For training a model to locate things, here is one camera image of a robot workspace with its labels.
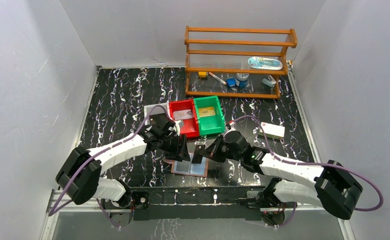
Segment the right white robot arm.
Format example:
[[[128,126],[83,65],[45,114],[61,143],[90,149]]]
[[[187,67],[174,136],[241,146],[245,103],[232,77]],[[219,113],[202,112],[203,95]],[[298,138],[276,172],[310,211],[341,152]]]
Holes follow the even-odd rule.
[[[269,185],[257,196],[249,196],[247,206],[277,207],[281,203],[305,203],[324,208],[342,220],[351,218],[362,193],[360,183],[340,163],[326,166],[274,156],[269,150],[253,146],[239,132],[220,134],[206,149],[196,151],[216,162],[236,160],[252,173],[272,177]]]

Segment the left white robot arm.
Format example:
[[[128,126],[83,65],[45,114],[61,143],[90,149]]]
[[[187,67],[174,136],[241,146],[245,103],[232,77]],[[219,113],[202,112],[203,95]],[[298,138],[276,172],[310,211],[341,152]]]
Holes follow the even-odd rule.
[[[133,201],[131,188],[121,180],[102,175],[128,159],[156,150],[162,150],[171,160],[190,161],[182,126],[181,120],[162,116],[154,124],[140,126],[135,133],[102,147],[78,146],[71,151],[55,180],[76,205],[99,198],[127,208]]]

